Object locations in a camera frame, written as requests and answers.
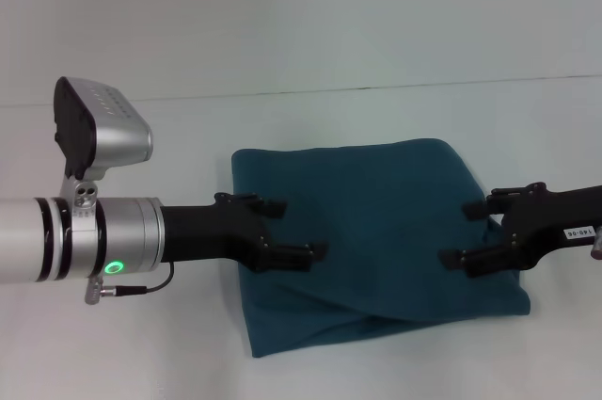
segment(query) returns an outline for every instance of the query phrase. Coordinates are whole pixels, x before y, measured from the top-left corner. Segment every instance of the folded fabric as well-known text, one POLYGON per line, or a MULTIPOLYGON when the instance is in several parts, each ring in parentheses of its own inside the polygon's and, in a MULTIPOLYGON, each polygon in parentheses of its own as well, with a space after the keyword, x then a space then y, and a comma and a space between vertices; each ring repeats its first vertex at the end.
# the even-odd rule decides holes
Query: folded fabric
POLYGON ((500 237, 496 223, 462 214, 483 192, 443 141, 242 150, 232 172, 236 193, 288 202, 283 219, 266 220, 278 242, 330 245, 310 273, 240 266, 254 357, 530 311, 518 272, 468 279, 437 259, 442 248, 471 250, 500 237))

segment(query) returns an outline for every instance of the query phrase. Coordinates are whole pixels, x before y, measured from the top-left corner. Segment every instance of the white wall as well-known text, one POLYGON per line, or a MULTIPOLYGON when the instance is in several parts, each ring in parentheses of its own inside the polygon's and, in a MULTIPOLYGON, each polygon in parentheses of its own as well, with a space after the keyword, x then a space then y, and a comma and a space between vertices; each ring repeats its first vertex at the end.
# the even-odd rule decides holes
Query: white wall
POLYGON ((0 103, 602 73, 600 0, 0 0, 0 103))
MULTIPOLYGON (((145 101, 156 149, 118 168, 106 196, 208 203, 231 189, 230 155, 430 136, 449 141, 487 189, 600 184, 602 79, 145 101)), ((62 161, 50 106, 0 113, 0 197, 54 195, 62 161)), ((478 320, 363 343, 251 359, 235 266, 176 265, 165 290, 83 302, 85 283, 0 288, 0 398, 598 400, 599 263, 550 254, 523 283, 528 317, 478 320)), ((153 284, 166 275, 130 276, 153 284)))

